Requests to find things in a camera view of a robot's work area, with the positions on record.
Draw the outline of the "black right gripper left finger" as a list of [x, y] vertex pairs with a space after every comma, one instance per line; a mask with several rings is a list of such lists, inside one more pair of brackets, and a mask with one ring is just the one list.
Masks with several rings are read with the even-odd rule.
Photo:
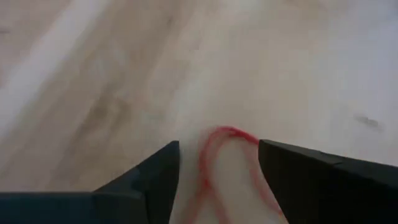
[[179, 173], [172, 141], [91, 192], [0, 192], [0, 224], [168, 224]]

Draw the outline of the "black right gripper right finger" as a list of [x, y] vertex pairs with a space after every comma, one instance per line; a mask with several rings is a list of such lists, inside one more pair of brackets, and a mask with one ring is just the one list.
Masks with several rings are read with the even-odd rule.
[[270, 140], [258, 156], [289, 224], [398, 224], [398, 167]]

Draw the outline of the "red rubber band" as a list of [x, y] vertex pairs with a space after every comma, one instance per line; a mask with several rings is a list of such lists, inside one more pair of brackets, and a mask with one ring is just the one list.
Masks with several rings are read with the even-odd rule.
[[[185, 209], [183, 224], [195, 224], [197, 216], [205, 203], [210, 199], [215, 208], [215, 215], [219, 224], [231, 224], [220, 194], [217, 192], [212, 178], [212, 168], [217, 160], [218, 152], [225, 141], [232, 138], [241, 138], [248, 144], [259, 147], [259, 139], [241, 129], [233, 126], [217, 126], [209, 133], [198, 155], [198, 187]], [[249, 173], [254, 188], [261, 200], [275, 211], [280, 217], [284, 214], [277, 203], [271, 189], [261, 174], [258, 162], [258, 152], [251, 149], [243, 149], [243, 153], [249, 165]]]

